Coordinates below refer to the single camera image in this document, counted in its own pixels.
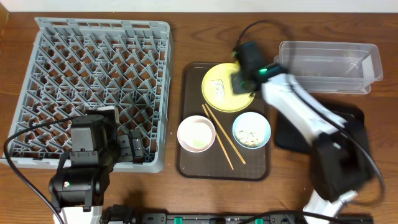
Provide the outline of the white tissue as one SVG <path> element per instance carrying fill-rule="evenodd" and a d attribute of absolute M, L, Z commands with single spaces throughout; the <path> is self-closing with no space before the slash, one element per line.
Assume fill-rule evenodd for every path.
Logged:
<path fill-rule="evenodd" d="M 211 80 L 211 86 L 213 88 L 214 98 L 216 100 L 222 100 L 224 98 L 224 85 L 220 79 Z"/>

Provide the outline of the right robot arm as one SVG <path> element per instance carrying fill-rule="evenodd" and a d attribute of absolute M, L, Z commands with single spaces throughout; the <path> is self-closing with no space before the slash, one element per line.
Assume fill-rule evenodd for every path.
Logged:
<path fill-rule="evenodd" d="M 304 90 L 288 67 L 267 63 L 254 41 L 237 44 L 239 71 L 232 76 L 233 91 L 261 91 L 300 132 L 310 150 L 313 192 L 303 208 L 307 223 L 331 223 L 345 203 L 374 176 L 363 123 L 346 120 Z"/>

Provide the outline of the rice and nut scraps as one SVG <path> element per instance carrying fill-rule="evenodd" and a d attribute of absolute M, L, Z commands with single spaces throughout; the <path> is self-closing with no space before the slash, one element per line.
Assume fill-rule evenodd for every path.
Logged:
<path fill-rule="evenodd" d="M 263 142 L 263 137 L 260 133 L 248 130 L 239 130 L 236 132 L 237 140 L 247 147 L 257 147 Z"/>

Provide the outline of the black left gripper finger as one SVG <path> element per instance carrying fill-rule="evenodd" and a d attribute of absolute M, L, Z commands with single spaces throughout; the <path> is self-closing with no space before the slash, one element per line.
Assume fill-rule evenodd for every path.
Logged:
<path fill-rule="evenodd" d="M 130 145 L 130 140 L 128 135 L 120 135 L 118 136 L 118 144 L 121 148 L 121 155 L 118 159 L 118 162 L 132 162 L 132 149 Z"/>
<path fill-rule="evenodd" d="M 141 139 L 141 132 L 137 129 L 130 130 L 132 158 L 142 159 L 144 157 L 144 146 Z"/>

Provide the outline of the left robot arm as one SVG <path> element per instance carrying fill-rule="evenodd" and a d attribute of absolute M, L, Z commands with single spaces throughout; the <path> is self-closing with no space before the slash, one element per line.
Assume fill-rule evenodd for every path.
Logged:
<path fill-rule="evenodd" d="M 89 110 L 72 119 L 72 148 L 59 160 L 49 191 L 55 223 L 137 223 L 133 208 L 103 208 L 109 175 L 118 162 L 144 156 L 137 131 L 118 135 L 119 111 L 115 106 Z"/>

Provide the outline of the light blue bowl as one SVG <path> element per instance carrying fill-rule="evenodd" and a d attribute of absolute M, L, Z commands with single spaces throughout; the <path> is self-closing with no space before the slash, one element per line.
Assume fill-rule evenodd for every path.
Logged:
<path fill-rule="evenodd" d="M 236 138 L 236 132 L 239 130 L 248 130 L 260 133 L 263 137 L 263 142 L 261 142 L 257 147 L 247 147 L 241 144 Z M 245 147 L 247 149 L 259 149 L 269 142 L 271 138 L 271 125 L 266 117 L 262 114 L 256 112 L 245 112 L 240 114 L 234 120 L 232 132 L 234 139 L 242 147 Z"/>

